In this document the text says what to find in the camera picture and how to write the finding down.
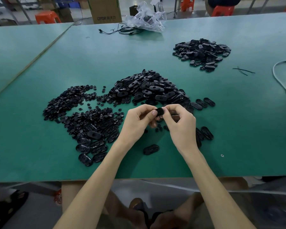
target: person's right hand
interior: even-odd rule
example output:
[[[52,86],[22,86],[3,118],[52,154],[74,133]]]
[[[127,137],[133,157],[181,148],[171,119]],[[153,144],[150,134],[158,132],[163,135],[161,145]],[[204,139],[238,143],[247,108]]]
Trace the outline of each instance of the person's right hand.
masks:
[[[181,155],[198,149],[196,143],[196,118],[183,108],[180,104],[169,104],[162,107],[164,110],[163,119],[165,120],[170,136]],[[180,120],[176,123],[171,114],[178,114]]]

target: forearm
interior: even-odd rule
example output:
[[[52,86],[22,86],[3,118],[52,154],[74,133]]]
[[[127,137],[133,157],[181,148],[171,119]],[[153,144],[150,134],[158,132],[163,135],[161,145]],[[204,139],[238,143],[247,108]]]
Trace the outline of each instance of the forearm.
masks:
[[[96,228],[116,172],[128,150],[118,140],[112,145],[103,162],[56,223],[55,229]]]
[[[195,149],[185,156],[216,229],[255,228]]]

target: clear plastic bag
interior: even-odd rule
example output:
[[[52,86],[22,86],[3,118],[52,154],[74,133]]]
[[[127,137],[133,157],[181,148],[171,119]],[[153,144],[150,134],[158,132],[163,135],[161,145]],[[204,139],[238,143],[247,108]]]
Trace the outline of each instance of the clear plastic bag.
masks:
[[[126,15],[127,26],[155,32],[164,31],[164,22],[167,19],[165,12],[154,13],[145,1],[138,4],[137,11],[135,16]]]

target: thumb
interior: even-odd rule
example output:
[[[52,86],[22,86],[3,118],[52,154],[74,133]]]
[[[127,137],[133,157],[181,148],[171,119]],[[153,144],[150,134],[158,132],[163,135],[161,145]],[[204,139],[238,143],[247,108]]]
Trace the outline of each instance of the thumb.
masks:
[[[170,115],[170,112],[166,107],[162,107],[162,109],[164,110],[163,119],[165,120],[169,130],[171,130],[171,128],[176,124],[176,122],[173,120],[172,116]]]
[[[156,117],[157,114],[158,112],[156,110],[153,110],[149,112],[142,120],[147,125],[149,122],[151,122]]]

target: green tabletop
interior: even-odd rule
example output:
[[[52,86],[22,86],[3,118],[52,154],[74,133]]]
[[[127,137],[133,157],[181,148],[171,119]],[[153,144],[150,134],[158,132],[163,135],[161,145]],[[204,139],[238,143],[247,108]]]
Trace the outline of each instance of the green tabletop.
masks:
[[[0,27],[0,91],[72,23]]]
[[[42,111],[70,86],[96,85],[101,95],[104,85],[109,91],[116,80],[143,69],[168,77],[192,101],[216,102],[194,115],[197,126],[214,135],[202,142],[201,151],[217,176],[286,175],[286,92],[271,73],[286,59],[286,13],[170,20],[162,34],[105,35],[99,28],[110,32],[117,24],[72,26],[0,94],[0,182],[88,179],[99,164],[80,163],[76,141],[63,124],[44,121]],[[232,49],[214,72],[172,56],[176,43],[199,38]],[[232,69],[237,66],[255,74],[245,76]],[[286,64],[276,72],[286,84]],[[118,108],[127,112],[133,105],[114,111]],[[154,143],[159,152],[144,156],[143,148]],[[164,177],[191,177],[191,172],[169,133],[149,129],[116,178]]]

